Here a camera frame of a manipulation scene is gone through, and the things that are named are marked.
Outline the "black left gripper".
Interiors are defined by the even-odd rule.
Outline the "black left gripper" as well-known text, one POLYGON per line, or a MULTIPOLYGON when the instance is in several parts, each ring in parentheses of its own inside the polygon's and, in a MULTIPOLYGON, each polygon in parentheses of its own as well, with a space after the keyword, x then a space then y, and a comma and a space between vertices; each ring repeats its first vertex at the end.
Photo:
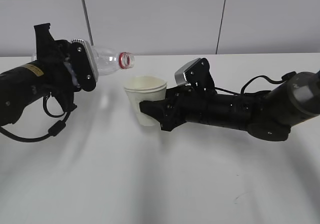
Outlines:
POLYGON ((72 76, 66 68, 66 40, 54 40, 50 34, 50 24, 34 26, 36 61, 44 72, 44 86, 48 88, 64 112, 75 109, 72 76))

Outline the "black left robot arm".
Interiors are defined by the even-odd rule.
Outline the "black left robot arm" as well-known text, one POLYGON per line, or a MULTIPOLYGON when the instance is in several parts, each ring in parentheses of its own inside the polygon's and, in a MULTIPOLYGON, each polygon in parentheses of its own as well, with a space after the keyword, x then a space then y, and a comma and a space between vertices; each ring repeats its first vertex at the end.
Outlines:
POLYGON ((54 40, 50 24, 34 26, 36 60, 0 75, 0 124, 15 124, 25 107, 52 94, 67 112, 76 90, 65 60, 67 41, 54 40))

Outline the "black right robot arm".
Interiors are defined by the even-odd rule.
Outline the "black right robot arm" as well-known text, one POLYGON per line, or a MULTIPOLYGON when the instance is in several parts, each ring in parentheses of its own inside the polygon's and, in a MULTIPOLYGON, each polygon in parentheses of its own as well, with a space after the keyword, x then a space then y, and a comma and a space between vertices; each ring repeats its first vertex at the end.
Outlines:
POLYGON ((142 101, 140 111, 170 132, 185 123, 245 131, 270 142, 288 139, 291 128, 320 114, 320 74, 300 72, 274 90, 228 95, 176 86, 158 101, 142 101))

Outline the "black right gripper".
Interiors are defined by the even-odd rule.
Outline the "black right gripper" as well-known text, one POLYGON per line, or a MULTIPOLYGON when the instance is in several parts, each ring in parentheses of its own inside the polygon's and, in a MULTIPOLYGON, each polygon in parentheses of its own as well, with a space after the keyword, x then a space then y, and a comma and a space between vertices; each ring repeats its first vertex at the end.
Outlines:
POLYGON ((189 85, 166 90, 163 100, 144 100, 140 111, 160 121, 162 131, 172 131, 185 123, 209 125, 209 100, 217 94, 215 89, 195 89, 189 85))

